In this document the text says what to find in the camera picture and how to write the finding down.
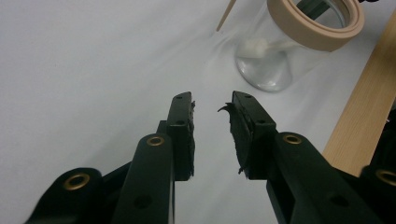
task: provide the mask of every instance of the clear glass jar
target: clear glass jar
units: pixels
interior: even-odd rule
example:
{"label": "clear glass jar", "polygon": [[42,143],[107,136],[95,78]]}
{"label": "clear glass jar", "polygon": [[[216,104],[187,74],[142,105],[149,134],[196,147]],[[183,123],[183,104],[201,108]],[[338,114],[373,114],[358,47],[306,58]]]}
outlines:
{"label": "clear glass jar", "polygon": [[[235,61],[239,72],[250,85],[262,91],[281,91],[318,65],[331,50],[311,49],[304,43],[302,44],[302,41],[297,42],[295,39],[298,39],[298,36],[291,38],[286,35],[284,30],[279,28],[277,22],[273,20],[272,14],[274,15],[277,11],[270,13],[268,10],[269,4],[267,3],[269,1],[272,0],[264,2],[259,14],[239,42],[235,51]],[[330,30],[335,32],[346,27],[347,23],[344,17],[347,15],[343,14],[343,11],[333,4],[332,0],[273,1],[292,2],[296,6],[299,2],[322,2],[330,9],[324,8],[326,9],[324,10],[322,6],[325,13],[320,13],[321,15],[315,18],[314,23],[318,23],[316,26],[323,26],[324,29],[330,27]],[[316,11],[308,9],[306,12],[315,14]],[[307,22],[312,21],[305,15],[302,18]]]}

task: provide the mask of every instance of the wooden stick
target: wooden stick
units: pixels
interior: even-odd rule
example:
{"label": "wooden stick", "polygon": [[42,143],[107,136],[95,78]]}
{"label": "wooden stick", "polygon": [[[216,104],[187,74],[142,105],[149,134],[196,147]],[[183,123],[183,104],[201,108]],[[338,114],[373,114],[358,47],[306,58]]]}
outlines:
{"label": "wooden stick", "polygon": [[370,163],[396,97],[395,39],[396,10],[323,151],[333,167],[352,175]]}
{"label": "wooden stick", "polygon": [[225,22],[225,19],[227,19],[228,14],[230,14],[231,9],[233,8],[233,4],[235,4],[236,0],[230,0],[230,3],[228,4],[227,8],[225,9],[225,12],[223,14],[223,16],[221,17],[221,20],[219,22],[218,28],[216,29],[216,31],[218,32],[222,26],[222,24]]}

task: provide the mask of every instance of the white table surface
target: white table surface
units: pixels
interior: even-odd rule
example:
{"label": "white table surface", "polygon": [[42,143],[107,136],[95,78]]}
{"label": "white table surface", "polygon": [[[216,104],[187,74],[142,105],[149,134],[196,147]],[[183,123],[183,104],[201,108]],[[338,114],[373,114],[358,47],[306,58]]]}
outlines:
{"label": "white table surface", "polygon": [[62,173],[130,161],[172,97],[196,101],[195,176],[176,183],[176,223],[276,223],[264,181],[237,173],[233,91],[254,95],[281,132],[325,147],[396,1],[364,3],[359,36],[279,93],[237,72],[233,50],[262,0],[1,1],[0,223],[22,223]]}

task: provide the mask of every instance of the masking tape roll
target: masking tape roll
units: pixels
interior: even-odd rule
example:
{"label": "masking tape roll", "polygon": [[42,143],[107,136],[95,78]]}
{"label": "masking tape roll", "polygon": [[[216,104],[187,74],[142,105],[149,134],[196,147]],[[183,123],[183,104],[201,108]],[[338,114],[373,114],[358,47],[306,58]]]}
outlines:
{"label": "masking tape roll", "polygon": [[311,49],[334,51],[357,35],[364,25],[364,13],[357,0],[330,0],[346,21],[340,29],[309,19],[293,0],[267,0],[268,10],[277,26],[291,39]]}

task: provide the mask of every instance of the glass jar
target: glass jar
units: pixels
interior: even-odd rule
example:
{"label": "glass jar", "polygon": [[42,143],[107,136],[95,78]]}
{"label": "glass jar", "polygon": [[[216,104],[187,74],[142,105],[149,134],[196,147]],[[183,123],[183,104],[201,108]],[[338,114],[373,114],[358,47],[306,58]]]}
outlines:
{"label": "glass jar", "polygon": [[241,75],[262,91],[287,88],[359,33],[362,10],[347,1],[264,2],[235,51]]}

